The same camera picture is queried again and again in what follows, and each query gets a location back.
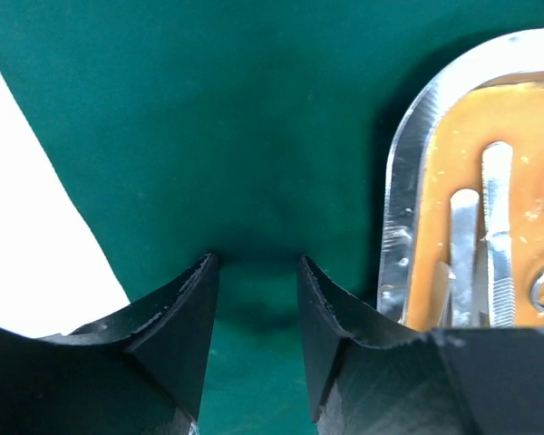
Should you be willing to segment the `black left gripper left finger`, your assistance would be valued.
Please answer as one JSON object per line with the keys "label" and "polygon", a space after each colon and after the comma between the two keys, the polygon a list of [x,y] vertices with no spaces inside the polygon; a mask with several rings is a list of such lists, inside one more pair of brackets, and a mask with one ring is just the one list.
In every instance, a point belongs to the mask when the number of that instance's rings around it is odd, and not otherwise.
{"label": "black left gripper left finger", "polygon": [[0,328],[0,434],[194,434],[219,291],[203,256],[69,334]]}

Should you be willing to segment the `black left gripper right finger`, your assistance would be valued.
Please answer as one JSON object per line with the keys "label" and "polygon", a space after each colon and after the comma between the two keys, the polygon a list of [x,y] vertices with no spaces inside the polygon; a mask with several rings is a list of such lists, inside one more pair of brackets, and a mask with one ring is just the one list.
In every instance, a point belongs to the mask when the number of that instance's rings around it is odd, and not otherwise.
{"label": "black left gripper right finger", "polygon": [[544,328],[418,333],[310,258],[297,300],[312,421],[322,434],[544,434]]}

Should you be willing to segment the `dark green surgical cloth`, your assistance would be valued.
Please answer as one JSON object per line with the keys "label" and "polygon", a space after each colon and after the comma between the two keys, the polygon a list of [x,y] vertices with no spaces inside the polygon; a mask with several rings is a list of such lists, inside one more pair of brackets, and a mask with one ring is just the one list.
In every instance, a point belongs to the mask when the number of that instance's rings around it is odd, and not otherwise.
{"label": "dark green surgical cloth", "polygon": [[375,296],[415,95],[544,1],[0,1],[0,73],[131,298],[221,263],[200,430],[312,434],[296,261]]}

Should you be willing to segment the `steel tray with brown liner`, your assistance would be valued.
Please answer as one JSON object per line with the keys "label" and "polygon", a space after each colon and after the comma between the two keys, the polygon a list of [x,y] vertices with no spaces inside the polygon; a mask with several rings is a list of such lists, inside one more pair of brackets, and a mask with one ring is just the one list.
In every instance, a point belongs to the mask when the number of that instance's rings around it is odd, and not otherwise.
{"label": "steel tray with brown liner", "polygon": [[417,95],[386,165],[377,311],[424,332],[452,327],[450,198],[480,195],[471,325],[489,328],[481,155],[513,148],[510,236],[515,324],[544,328],[544,28],[481,43]]}

